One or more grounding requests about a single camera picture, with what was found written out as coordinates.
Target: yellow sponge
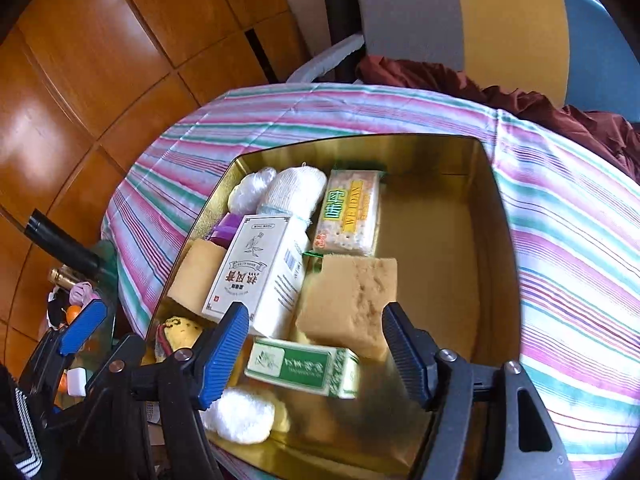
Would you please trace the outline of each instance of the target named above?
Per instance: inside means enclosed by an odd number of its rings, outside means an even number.
[[[225,249],[213,242],[194,240],[169,288],[169,298],[201,316],[225,253]]]
[[[396,300],[394,258],[328,254],[302,298],[296,327],[321,344],[349,348],[359,357],[383,360],[382,310]]]

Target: purple package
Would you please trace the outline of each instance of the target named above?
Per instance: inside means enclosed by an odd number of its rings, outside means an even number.
[[[222,217],[222,220],[218,225],[213,228],[212,233],[207,238],[216,245],[228,249],[231,244],[231,240],[234,239],[236,231],[238,231],[238,228],[240,227],[242,218],[244,217],[227,213]]]

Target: pink cloth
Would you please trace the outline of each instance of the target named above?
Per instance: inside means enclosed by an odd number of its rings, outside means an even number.
[[[69,303],[86,307],[91,300],[98,300],[100,296],[94,293],[94,288],[89,282],[80,282],[74,285],[69,292]]]

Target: gold metal tray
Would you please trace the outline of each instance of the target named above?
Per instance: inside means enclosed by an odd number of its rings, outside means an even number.
[[[291,144],[236,158],[213,191],[174,264],[147,341],[170,316],[208,326],[166,296],[195,238],[226,212],[226,199],[243,176],[265,166],[284,170],[306,163],[327,174],[341,167],[383,168],[376,256],[398,260],[398,301],[412,323],[442,348],[480,364],[517,359],[520,298],[506,215],[481,143],[471,137],[394,134],[339,137]],[[313,238],[315,225],[309,228]],[[292,324],[291,340],[303,340]],[[248,381],[239,371],[235,383]],[[288,433],[254,446],[210,434],[218,446],[286,480],[382,478],[407,475],[430,414],[407,397],[392,358],[363,362],[357,399],[327,399],[264,385],[287,407]]]

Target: striped tablecloth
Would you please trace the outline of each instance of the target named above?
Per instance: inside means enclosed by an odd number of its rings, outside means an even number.
[[[145,334],[172,263],[241,153],[353,134],[480,139],[513,237],[522,363],[577,478],[604,478],[640,423],[640,188],[581,146],[501,110],[434,92],[295,84],[227,93],[169,128],[114,193],[102,236]]]

